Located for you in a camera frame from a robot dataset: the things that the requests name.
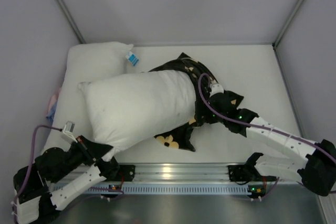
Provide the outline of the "black floral pillowcase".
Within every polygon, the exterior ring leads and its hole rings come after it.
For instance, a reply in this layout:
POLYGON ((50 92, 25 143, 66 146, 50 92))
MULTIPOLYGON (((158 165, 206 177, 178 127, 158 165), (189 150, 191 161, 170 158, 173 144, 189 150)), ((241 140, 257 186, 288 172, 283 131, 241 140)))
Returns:
MULTIPOLYGON (((190 141, 192 132, 195 128, 201 127, 206 123, 206 113, 210 110, 202 101, 201 94, 207 101, 210 98, 209 86, 211 83, 218 83, 217 79, 204 64, 191 58, 185 53, 181 53, 177 59, 151 69, 152 72, 164 70, 177 70, 187 74, 190 78, 196 94, 195 115, 191 118, 190 122, 187 122, 168 132, 160 133, 155 136, 155 139, 169 148, 195 152, 196 149, 190 141)), ((244 97, 238 94, 238 106, 241 104, 243 99, 244 97)), ((241 109, 239 109, 238 106, 237 112, 230 117, 231 119, 238 119, 239 113, 241 112, 241 109)), ((243 136, 246 135, 246 130, 244 130, 242 125, 226 120, 224 120, 223 124, 233 133, 238 133, 243 136)))

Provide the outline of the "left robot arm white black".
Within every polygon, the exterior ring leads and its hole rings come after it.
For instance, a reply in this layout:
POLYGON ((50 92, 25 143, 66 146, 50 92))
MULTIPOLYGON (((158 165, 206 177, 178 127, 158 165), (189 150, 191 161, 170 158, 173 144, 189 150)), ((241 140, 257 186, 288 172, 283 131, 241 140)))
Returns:
POLYGON ((44 151, 13 178, 15 223, 49 223, 90 187, 114 178, 119 164, 113 151, 113 146, 83 136, 72 141, 67 151, 58 147, 44 151), (58 183, 82 164, 88 167, 85 172, 61 189, 50 191, 49 184, 58 183))

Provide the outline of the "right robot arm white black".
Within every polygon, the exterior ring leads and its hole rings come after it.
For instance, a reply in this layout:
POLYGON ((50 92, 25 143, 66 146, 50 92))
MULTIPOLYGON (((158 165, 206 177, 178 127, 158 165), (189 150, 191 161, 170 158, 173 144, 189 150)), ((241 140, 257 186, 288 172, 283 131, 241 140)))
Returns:
POLYGON ((263 143, 283 155, 253 153, 245 163, 251 175, 273 176, 299 182, 319 196, 328 196, 335 184, 335 146, 284 132, 249 109, 239 109, 240 98, 229 91, 212 91, 205 100, 211 123, 263 143))

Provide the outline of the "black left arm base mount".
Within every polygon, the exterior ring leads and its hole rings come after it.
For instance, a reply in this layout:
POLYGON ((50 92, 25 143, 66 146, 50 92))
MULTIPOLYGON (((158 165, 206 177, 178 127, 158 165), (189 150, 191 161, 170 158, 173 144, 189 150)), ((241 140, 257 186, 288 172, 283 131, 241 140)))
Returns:
POLYGON ((107 177, 108 182, 132 182, 135 176, 135 165, 115 167, 107 177))

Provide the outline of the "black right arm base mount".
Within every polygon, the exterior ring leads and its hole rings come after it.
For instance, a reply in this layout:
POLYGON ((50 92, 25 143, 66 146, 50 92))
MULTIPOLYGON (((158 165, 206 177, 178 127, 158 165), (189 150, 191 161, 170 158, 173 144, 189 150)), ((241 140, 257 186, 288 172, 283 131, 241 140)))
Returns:
POLYGON ((231 182, 240 185, 249 182, 275 182, 277 177, 260 175, 254 167, 247 165, 228 165, 228 175, 231 182))

